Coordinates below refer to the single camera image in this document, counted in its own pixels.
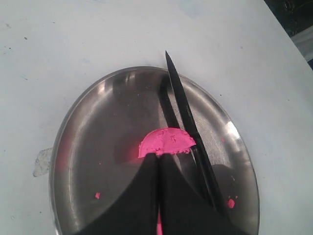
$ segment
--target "knife blade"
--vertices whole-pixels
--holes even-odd
[[[198,168],[199,178],[203,188],[203,197],[209,204],[213,206],[214,210],[216,210],[225,218],[228,218],[226,204],[223,200],[220,187],[213,172],[213,168],[205,150],[203,141],[200,134],[198,133],[198,129],[179,75],[167,51],[165,52],[165,57],[172,89],[182,123],[185,130],[196,142],[196,145],[191,147],[191,150],[194,154],[195,162]]]

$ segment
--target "white table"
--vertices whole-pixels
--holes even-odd
[[[90,84],[165,68],[165,49],[245,140],[259,234],[312,233],[313,72],[262,0],[2,0],[1,234],[54,234],[48,174],[33,177],[38,152]]]

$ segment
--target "pink crumb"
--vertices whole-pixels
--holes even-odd
[[[163,153],[189,153],[190,147],[195,141],[184,130],[179,128],[156,129],[146,135],[139,146],[139,158],[145,157],[148,153],[155,153],[157,156]]]
[[[229,208],[234,208],[234,206],[235,206],[235,201],[233,200],[233,199],[229,199],[228,201],[227,201],[227,205],[228,205],[228,207]]]
[[[96,192],[95,196],[94,196],[96,199],[100,199],[100,193],[99,192]]]

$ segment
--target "metal tray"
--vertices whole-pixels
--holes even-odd
[[[231,220],[257,235],[259,196],[246,146],[220,105],[197,84],[180,78],[224,200],[235,201]],[[105,211],[138,171],[144,136],[176,120],[182,127],[166,70],[128,68],[91,85],[69,110],[53,148],[49,190],[59,235],[73,234]],[[196,189],[192,157],[181,154],[176,160]]]

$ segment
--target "black knife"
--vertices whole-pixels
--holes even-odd
[[[201,136],[198,133],[198,129],[192,116],[192,112],[190,110],[190,106],[184,88],[181,84],[179,75],[176,71],[173,61],[171,60],[167,52],[165,52],[165,57],[171,85],[174,91],[174,96],[182,123],[185,130],[196,142],[196,145],[191,147],[191,150],[195,158],[195,162],[199,172],[199,178],[203,187],[203,197],[209,204],[213,206],[214,210],[216,210],[219,214],[228,219],[226,204],[223,200],[220,187],[214,175],[213,168],[203,145]]]

